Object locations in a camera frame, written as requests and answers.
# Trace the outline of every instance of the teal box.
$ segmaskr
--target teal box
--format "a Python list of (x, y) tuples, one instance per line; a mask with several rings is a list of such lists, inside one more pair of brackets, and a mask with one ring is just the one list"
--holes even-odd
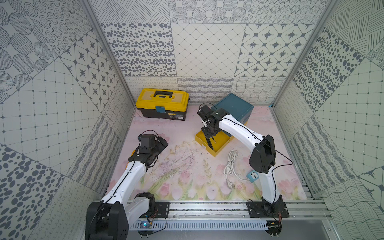
[(253, 105), (234, 95), (233, 93), (225, 96), (215, 105), (216, 109), (222, 108), (229, 112), (237, 121), (246, 123), (251, 116)]

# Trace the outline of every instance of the white robotic arm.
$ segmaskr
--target white robotic arm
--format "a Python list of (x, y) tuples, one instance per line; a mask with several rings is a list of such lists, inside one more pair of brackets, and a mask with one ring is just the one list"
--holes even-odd
[(273, 215), (282, 206), (282, 197), (276, 188), (273, 171), (275, 169), (275, 144), (270, 135), (262, 136), (249, 129), (224, 109), (211, 110), (203, 106), (197, 112), (204, 127), (202, 131), (210, 147), (210, 138), (221, 130), (228, 132), (247, 146), (251, 152), (249, 164), (258, 172), (262, 186), (262, 201), (266, 212)]
[(92, 202), (87, 209), (85, 240), (126, 239), (129, 225), (141, 215), (155, 216), (155, 198), (144, 192), (127, 204), (134, 187), (152, 167), (158, 155), (168, 146), (162, 137), (141, 134), (140, 145), (128, 159), (129, 163), (118, 182), (99, 202)]
[[(239, 121), (237, 121), (232, 115), (228, 114), (223, 117), (223, 120), (219, 122), (219, 128), (228, 132), (240, 142), (247, 146), (252, 153), (255, 149), (255, 145), (260, 143), (263, 139), (263, 135), (258, 134)], [(269, 203), (274, 203), (278, 200), (280, 193), (275, 185), (274, 166), (271, 166), (268, 173), (259, 172), (259, 179), (263, 190), (263, 199)]]

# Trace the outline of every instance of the blue power strip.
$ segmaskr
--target blue power strip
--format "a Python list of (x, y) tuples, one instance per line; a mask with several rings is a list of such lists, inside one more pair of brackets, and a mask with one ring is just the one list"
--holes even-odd
[(247, 178), (250, 182), (254, 182), (259, 179), (259, 174), (255, 170), (252, 170), (247, 174)]

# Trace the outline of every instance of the enclosure wall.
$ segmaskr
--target enclosure wall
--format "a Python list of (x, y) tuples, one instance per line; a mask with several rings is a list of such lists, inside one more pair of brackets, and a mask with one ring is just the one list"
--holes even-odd
[(274, 106), (344, 239), (384, 237), (384, 4), (342, 0)]
[(0, 3), (1, 239), (73, 239), (134, 105), (77, 0)]
[(135, 100), (150, 87), (268, 106), (328, 0), (90, 2)]

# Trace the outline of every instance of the coiled white cable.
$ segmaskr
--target coiled white cable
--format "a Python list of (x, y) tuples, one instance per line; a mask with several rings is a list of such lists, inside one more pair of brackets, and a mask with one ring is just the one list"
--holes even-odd
[(236, 150), (231, 150), (228, 154), (228, 162), (227, 162), (227, 165), (225, 166), (224, 168), (224, 171), (223, 173), (225, 174), (225, 179), (227, 181), (227, 185), (230, 189), (234, 188), (234, 184), (231, 183), (229, 180), (228, 180), (228, 174), (229, 175), (235, 175), (239, 180), (241, 181), (248, 181), (248, 179), (242, 179), (240, 178), (237, 173), (235, 172), (235, 161), (236, 161), (236, 158), (239, 156), (239, 152), (236, 151)]

